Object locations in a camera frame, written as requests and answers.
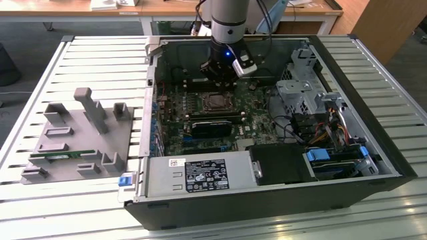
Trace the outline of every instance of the green circuit board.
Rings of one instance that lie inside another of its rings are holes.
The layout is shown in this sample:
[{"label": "green circuit board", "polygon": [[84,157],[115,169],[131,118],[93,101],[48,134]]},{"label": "green circuit board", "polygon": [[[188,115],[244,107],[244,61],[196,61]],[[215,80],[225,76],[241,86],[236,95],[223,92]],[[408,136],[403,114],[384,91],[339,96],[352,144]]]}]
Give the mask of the green circuit board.
[{"label": "green circuit board", "polygon": [[165,89],[168,100],[164,101],[161,125],[164,131],[164,155],[185,155],[195,150],[216,149],[219,152],[239,150],[237,140],[249,140],[253,144],[277,142],[277,133],[273,129],[267,112],[267,91],[271,86],[249,89],[249,81],[237,81],[233,92],[223,93],[229,97],[229,109],[244,111],[243,124],[233,124],[231,135],[221,138],[193,139],[188,133],[185,114],[205,114],[205,96],[215,92],[188,93],[179,86]]}]

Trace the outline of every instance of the wooden desk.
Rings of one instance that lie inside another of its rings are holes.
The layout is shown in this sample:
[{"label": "wooden desk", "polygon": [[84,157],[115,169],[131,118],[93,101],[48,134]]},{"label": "wooden desk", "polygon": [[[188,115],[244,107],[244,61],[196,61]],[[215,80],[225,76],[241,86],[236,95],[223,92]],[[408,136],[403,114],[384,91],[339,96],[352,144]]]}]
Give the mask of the wooden desk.
[{"label": "wooden desk", "polygon": [[91,0],[0,0],[0,16],[11,17],[91,17],[141,15],[143,1],[136,6],[91,11]]},{"label": "wooden desk", "polygon": [[[328,34],[342,10],[332,10],[324,0],[317,6],[285,9],[283,22],[317,22],[317,34]],[[152,22],[193,21],[196,3],[179,0],[139,0],[137,6],[91,11],[91,0],[0,0],[0,22],[123,22],[141,23],[152,35]]]},{"label": "wooden desk", "polygon": [[[334,10],[324,0],[313,0],[317,6],[309,7],[307,4],[292,8],[288,7],[284,11],[281,22],[322,22],[317,34],[330,34],[338,16],[343,14],[342,10]],[[180,0],[143,0],[141,19],[148,22],[157,21],[193,21],[195,20],[196,2]]]},{"label": "wooden desk", "polygon": [[143,1],[136,6],[91,11],[91,0],[0,0],[0,22],[140,22]]}]

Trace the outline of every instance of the motherboard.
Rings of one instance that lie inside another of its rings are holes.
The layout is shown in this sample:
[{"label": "motherboard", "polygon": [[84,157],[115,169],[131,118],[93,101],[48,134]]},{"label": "motherboard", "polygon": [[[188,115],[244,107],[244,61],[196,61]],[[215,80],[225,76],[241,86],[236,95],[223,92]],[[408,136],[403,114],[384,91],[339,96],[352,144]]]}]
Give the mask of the motherboard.
[{"label": "motherboard", "polygon": [[280,139],[267,111],[271,86],[239,80],[233,91],[188,92],[159,87],[164,155],[244,151]]}]

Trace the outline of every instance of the black trash bin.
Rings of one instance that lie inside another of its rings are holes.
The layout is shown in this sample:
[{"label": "black trash bin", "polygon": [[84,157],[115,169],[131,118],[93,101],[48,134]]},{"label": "black trash bin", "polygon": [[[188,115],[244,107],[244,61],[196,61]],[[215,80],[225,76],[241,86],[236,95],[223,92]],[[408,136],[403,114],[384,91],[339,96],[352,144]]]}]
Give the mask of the black trash bin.
[{"label": "black trash bin", "polygon": [[16,68],[8,52],[0,43],[0,87],[11,85],[21,77],[21,73]]}]

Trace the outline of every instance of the power supply label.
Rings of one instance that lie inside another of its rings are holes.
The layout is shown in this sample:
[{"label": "power supply label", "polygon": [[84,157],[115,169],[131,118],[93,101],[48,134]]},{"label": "power supply label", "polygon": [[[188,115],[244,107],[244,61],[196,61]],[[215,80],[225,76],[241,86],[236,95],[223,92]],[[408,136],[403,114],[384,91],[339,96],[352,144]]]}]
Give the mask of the power supply label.
[{"label": "power supply label", "polygon": [[188,193],[229,189],[225,160],[185,162],[185,190]]}]

